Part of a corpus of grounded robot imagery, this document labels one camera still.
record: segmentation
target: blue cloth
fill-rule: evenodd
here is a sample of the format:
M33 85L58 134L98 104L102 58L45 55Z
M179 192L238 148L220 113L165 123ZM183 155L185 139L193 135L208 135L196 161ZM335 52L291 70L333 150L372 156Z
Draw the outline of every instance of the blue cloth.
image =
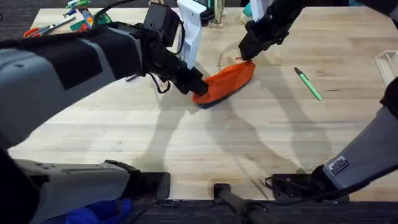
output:
M64 224L118 224L132 212L132 200L97 202L68 213Z

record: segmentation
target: wire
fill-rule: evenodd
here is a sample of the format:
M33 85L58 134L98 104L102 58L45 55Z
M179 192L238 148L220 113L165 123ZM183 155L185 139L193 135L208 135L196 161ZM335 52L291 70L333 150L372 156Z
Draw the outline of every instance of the wire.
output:
M157 92L158 92L158 93L163 94L163 93L166 93L166 92L168 92L168 91L170 90L170 81L168 81L168 80L166 81L166 82L167 82L167 87L166 87L165 90L162 90L162 89L160 89L160 86L159 86L159 84L157 83L154 74L152 74L152 73L148 73L148 74L152 77L152 79L153 79L153 81L154 81L154 83L155 83L155 85L156 85L156 88L157 88Z
M296 184L296 183L293 183L293 182L285 180L285 179L279 179L279 178L275 178L275 177L267 177L264 183L265 183L266 187L268 189L270 189L270 190L274 190L274 188L271 186L271 184L268 184L269 180L277 180L277 181L283 182L285 184L290 184L291 186L294 186L294 187L296 187L296 188L298 188L300 190L307 190L308 189L308 187L304 187L304 186L302 186L300 184Z
M98 25L98 21L99 21L100 17L101 17L106 11L108 11L108 10L110 10L111 8L116 7L116 6L118 6L118 5L125 4L125 3L128 3L128 2L132 2L132 1L135 1L135 0L122 0L122 1L117 1L117 2L114 2L114 3L109 4L108 6L106 6L106 7L103 8L103 9L99 10L99 11L94 15L93 27L96 27L96 26Z
M158 200L156 200L156 195L154 192L154 189L150 186L150 184L148 183L147 179L145 179L145 177L143 177L143 182L145 182L145 186L148 188L149 193L150 193L150 197L153 200L153 202L148 205L148 207L144 208L140 213L138 213L131 221L130 224L136 222L139 217L141 217L141 215L145 214L149 209L151 209L154 205L161 205L160 202Z
M267 183L268 180L273 179L268 177L266 179L266 186L269 187L270 185ZM367 184L365 182L360 182L357 184L354 184L350 187L344 188L344 189L338 189L338 190L334 190L331 192L327 192L324 194L318 194L318 195L314 195L308 198L303 198L301 200L294 200L294 201L265 201L263 202L264 204L269 204L269 205L295 205L298 203L305 203L305 202L311 202L311 201L317 201L317 200L324 200L327 199L328 197L336 197L336 195L339 195L339 197L342 197L346 194L349 194L350 192L353 192L355 190L361 189L364 186L366 186Z
M184 28L184 23L182 22L181 18L178 17L178 19L180 20L180 25L181 25L181 44L180 47L178 48L177 52L174 53L174 55L178 55L181 53L182 51L182 47L184 45L184 41L185 41L185 28Z

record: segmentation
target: orange fabric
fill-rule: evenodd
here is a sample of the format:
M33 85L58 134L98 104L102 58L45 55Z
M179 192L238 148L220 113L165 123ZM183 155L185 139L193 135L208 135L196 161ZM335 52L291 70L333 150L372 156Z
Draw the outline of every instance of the orange fabric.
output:
M222 69L216 75L205 79L209 84L207 93L203 96L193 94L193 102L207 104L234 93L250 81L255 68L254 63L247 61Z

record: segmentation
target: white bracket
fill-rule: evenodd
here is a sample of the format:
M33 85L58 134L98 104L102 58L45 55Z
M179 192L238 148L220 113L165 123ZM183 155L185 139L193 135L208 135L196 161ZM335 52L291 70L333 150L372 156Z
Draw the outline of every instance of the white bracket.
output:
M201 20L200 14L206 10L206 6L197 3L194 0L178 0L180 8L180 17L185 29L185 39L182 45L180 58L187 63L188 69L193 68L197 59L198 48L201 41ZM181 45L182 37L178 39L178 45Z
M251 14L253 20L257 22L266 13L269 5L272 4L274 0L250 0Z
M376 65L386 86L398 77L398 50L387 50L376 57Z

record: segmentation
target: black cable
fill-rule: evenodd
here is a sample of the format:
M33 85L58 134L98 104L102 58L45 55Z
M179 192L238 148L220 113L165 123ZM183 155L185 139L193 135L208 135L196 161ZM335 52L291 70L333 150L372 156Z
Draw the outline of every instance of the black cable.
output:
M155 83L155 85L156 85L156 88L157 88L157 92L158 92L158 93L163 94L163 93L166 93L167 91L170 90L170 81L168 81L168 80L166 81L166 82L167 82L167 87L166 87L165 90L162 90L162 89L160 89L160 86L159 86L159 84L157 83L154 74L152 74L152 73L148 73L148 74L152 77L152 79L153 79L153 81L154 81L154 83Z
M99 21L100 17L101 17L102 14L104 14L106 11L108 11L108 10L110 10L111 8L116 7L116 6L118 6L118 5L125 4L125 3L128 3L128 2L132 2L132 1L135 1L135 0L122 0L122 1L117 1L117 2L114 2L114 3L109 4L108 6L106 6L106 7L103 8L103 9L99 10L99 11L94 15L93 27L96 27L96 26L98 25L98 21Z
M182 22L181 18L178 17L178 19L180 20L180 25L181 25L181 44L180 47L178 48L177 52L174 53L174 55L178 55L181 53L182 51L182 47L184 45L184 40L185 40L185 28L184 28L184 23Z
M275 177L267 177L266 180L265 180L265 185L266 185L266 187L268 189L270 189L272 191L274 190L274 188L270 184L268 184L269 180L277 180L277 181L283 182L285 184L290 184L290 185L292 185L292 186L294 186L294 187L296 187L296 188L298 188L300 190L307 190L308 189L308 187L304 187L304 186L302 186L300 184L296 184L296 183L293 183L293 182L285 180L285 179L278 179L278 178L275 178Z
M342 197L342 196L344 196L346 194L349 194L349 193L351 193L351 192L353 192L355 190L361 189L361 188L363 188L366 185L367 185L367 183L361 183L360 182L360 183L354 184L354 185L352 185L350 187L347 187L347 188L344 188L344 189L338 189L338 190L334 190L334 191L327 192L327 193L324 193L324 194L314 195L314 196L311 196L311 197L308 197L308 198L304 198L304 199L301 199L301 200L294 200L294 201L266 201L266 202L263 202L263 203L264 204L269 204L269 205L295 205L295 204L298 204L298 203L305 203L305 202L311 202L311 201L317 201L317 200L324 200L324 199L327 199L328 197L333 197L333 196L336 196L336 195L339 195L339 197Z

